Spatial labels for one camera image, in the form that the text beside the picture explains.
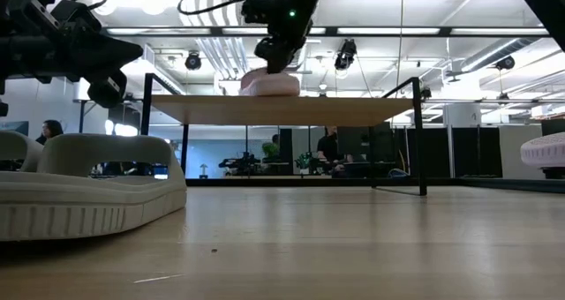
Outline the pink slide sandal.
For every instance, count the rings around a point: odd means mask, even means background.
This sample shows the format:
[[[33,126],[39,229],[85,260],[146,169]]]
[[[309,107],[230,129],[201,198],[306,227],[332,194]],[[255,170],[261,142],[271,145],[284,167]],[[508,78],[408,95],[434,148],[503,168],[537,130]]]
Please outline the pink slide sandal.
[[[299,96],[300,82],[285,73],[267,73],[266,68],[247,72],[240,80],[239,95],[244,96]]]
[[[565,132],[532,139],[521,145],[521,160],[539,169],[565,168]]]

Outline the wooden shelf with black frame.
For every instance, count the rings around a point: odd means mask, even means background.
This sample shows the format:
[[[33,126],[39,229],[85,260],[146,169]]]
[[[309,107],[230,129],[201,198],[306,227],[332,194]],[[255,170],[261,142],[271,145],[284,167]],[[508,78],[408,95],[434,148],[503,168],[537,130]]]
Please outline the wooden shelf with black frame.
[[[423,119],[420,84],[417,78],[402,83],[410,85],[412,98],[392,99],[396,87],[380,98],[328,98],[297,96],[225,96],[152,94],[154,82],[162,80],[153,73],[145,75],[140,133],[149,133],[150,113],[155,108],[183,125],[181,164],[186,164],[188,131],[191,124],[212,125],[330,125],[372,127],[407,109],[414,111],[415,167],[418,168],[419,195],[427,194],[424,173]]]

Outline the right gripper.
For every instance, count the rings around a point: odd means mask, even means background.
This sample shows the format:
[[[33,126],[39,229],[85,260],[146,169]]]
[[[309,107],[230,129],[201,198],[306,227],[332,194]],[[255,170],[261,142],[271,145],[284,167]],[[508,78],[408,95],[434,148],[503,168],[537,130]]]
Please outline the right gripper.
[[[304,45],[313,12],[313,0],[266,0],[268,37],[257,43],[254,54],[267,61],[268,74],[283,71],[293,59],[292,49]]]

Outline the green potted plant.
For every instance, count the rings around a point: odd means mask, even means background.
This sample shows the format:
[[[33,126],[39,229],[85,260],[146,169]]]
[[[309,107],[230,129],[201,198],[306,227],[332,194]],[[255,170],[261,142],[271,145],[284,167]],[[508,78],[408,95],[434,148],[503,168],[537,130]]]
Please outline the green potted plant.
[[[279,156],[279,146],[274,142],[263,143],[262,151],[264,154],[264,160],[278,160]]]
[[[303,154],[300,154],[296,159],[295,159],[295,165],[296,167],[302,171],[302,170],[309,170],[310,169],[310,161],[313,158],[312,153],[311,152],[306,152]]]

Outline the black room partition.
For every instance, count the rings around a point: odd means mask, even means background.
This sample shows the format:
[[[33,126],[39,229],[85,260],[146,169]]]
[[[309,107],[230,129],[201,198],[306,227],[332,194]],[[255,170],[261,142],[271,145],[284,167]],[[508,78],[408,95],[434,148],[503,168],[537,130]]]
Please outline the black room partition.
[[[422,135],[423,139],[419,141],[419,144],[423,146],[423,150],[419,154],[424,160],[426,175],[431,178],[450,178],[447,129],[425,128]],[[409,129],[407,137],[410,172],[416,175],[418,167],[414,153],[416,149],[415,130]]]
[[[494,128],[453,128],[456,177],[502,177],[500,132]]]

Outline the grey slide sandal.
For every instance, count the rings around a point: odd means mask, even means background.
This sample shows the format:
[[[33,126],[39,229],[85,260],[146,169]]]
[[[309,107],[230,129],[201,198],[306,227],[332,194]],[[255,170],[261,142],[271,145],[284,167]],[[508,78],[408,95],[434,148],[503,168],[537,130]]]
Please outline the grey slide sandal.
[[[162,164],[167,176],[90,175],[99,163],[126,161]],[[185,203],[185,173],[163,139],[63,134],[45,142],[35,172],[0,171],[0,242],[116,234]]]
[[[0,131],[0,163],[20,161],[20,171],[35,172],[43,145],[16,131]]]

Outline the black metal rig frame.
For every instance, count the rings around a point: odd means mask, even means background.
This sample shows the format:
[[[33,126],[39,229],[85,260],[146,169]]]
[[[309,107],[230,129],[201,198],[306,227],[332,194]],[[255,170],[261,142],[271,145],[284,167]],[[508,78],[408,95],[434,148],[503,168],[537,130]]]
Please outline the black metal rig frame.
[[[255,33],[249,34],[237,34],[228,33],[228,29],[244,29],[250,28],[252,30],[259,30]],[[456,37],[471,37],[471,38],[518,38],[518,37],[539,37],[539,38],[550,38],[548,31],[541,26],[535,27],[478,27],[478,26],[439,26],[439,27],[424,27],[424,26],[315,26],[314,31],[307,37],[371,37],[371,38],[456,38]],[[196,38],[207,38],[207,37],[259,37],[262,35],[267,35],[267,29],[265,27],[258,26],[179,26],[179,27],[168,27],[168,26],[140,26],[140,27],[105,27],[103,31],[109,35],[117,37],[135,37],[135,36],[148,36],[148,37],[196,37]],[[163,80],[159,82],[161,86],[167,86],[168,84]],[[410,87],[402,86],[402,83],[398,85],[400,89],[397,91]],[[174,87],[167,88],[171,91],[171,94],[181,94],[176,93]],[[426,100],[424,102],[437,101],[439,103],[445,102],[456,102],[461,103],[511,103],[511,100]],[[258,187],[325,187],[325,186],[371,186],[372,188],[377,188],[379,186],[418,186],[418,174],[411,176],[406,176],[404,178],[397,179],[385,179],[376,178],[373,173],[375,169],[375,164],[373,160],[369,161],[370,165],[370,177],[366,179],[332,179],[323,177],[293,177],[293,176],[281,176],[275,178],[274,176],[267,176],[266,178],[255,178],[251,179],[249,176],[248,181],[238,181],[236,179],[228,179],[226,181],[214,181],[202,179],[202,181],[189,181],[185,179],[188,186],[258,186]],[[183,171],[186,169],[186,164],[182,165]],[[426,175],[427,185],[439,185],[447,186],[452,184],[457,184],[458,181],[448,181],[447,178],[430,179]]]

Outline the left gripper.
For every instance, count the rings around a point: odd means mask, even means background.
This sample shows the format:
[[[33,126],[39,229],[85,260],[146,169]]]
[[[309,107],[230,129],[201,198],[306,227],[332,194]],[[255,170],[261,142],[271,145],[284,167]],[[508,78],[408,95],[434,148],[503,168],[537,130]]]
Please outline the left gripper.
[[[140,45],[102,35],[92,11],[105,3],[8,0],[8,77],[102,80],[140,57]]]

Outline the blue wall screen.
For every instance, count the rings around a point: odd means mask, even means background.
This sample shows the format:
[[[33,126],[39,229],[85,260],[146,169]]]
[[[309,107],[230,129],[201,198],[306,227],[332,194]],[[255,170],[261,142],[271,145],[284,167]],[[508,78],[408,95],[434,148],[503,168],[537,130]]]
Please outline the blue wall screen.
[[[0,131],[15,131],[27,136],[29,133],[29,122],[0,122]]]

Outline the black background monitor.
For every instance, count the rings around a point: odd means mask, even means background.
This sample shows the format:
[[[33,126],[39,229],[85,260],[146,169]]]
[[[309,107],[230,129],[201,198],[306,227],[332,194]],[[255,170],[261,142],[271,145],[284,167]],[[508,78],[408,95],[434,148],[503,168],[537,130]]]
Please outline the black background monitor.
[[[338,152],[354,161],[393,161],[395,159],[389,122],[372,127],[338,127]]]

